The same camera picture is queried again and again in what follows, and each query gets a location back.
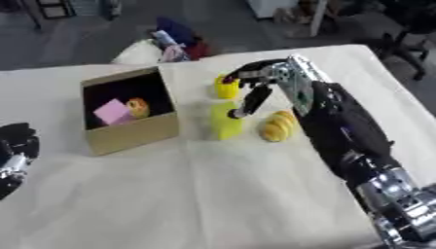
robotic hand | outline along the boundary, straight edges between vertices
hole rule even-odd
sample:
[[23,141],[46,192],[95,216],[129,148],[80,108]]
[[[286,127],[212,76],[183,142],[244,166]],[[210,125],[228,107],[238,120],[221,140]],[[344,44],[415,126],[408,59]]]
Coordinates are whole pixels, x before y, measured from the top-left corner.
[[277,84],[311,144],[343,179],[388,248],[436,248],[436,185],[418,188],[391,156],[389,141],[371,115],[310,61],[293,55],[242,66],[224,82],[249,84],[240,108],[229,117],[253,114]]
[[39,139],[29,124],[0,127],[0,200],[21,185],[38,154]]

cardboard box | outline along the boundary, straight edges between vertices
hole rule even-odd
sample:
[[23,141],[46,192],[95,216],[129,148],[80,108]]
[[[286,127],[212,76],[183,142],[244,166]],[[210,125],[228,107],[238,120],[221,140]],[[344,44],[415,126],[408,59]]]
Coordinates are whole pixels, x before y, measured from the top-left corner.
[[[105,155],[177,136],[177,113],[157,67],[82,82],[85,134],[94,154]],[[117,98],[123,103],[140,97],[150,116],[125,124],[104,125],[93,113]]]

fabric pile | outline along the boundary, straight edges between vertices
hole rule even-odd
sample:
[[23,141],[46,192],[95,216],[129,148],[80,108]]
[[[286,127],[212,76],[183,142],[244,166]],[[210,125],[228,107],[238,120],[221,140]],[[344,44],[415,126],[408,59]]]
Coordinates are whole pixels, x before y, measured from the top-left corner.
[[154,44],[163,51],[160,62],[197,60],[208,55],[208,46],[189,27],[169,18],[157,19]]

white table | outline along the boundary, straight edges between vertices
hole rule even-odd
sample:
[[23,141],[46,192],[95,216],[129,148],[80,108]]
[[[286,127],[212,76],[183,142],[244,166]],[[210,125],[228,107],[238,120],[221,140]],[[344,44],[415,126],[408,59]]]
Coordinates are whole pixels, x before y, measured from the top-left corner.
[[162,65],[181,134],[91,157],[79,82],[138,68],[89,65],[0,73],[2,123],[39,131],[41,157],[0,202],[2,249],[351,248],[378,241],[343,183],[302,132],[267,143],[255,131],[289,107],[276,91],[232,140],[209,139],[208,87],[219,73],[300,53],[342,83],[396,141],[394,156],[421,184],[436,181],[436,123],[357,46],[219,55]]

yellow sponge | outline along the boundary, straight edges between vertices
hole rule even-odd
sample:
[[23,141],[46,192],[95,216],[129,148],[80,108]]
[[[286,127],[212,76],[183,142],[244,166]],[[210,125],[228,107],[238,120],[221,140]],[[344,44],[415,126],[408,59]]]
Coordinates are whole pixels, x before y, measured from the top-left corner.
[[231,101],[212,105],[210,125],[217,139],[225,140],[242,133],[242,119],[228,117],[229,111],[235,108]]

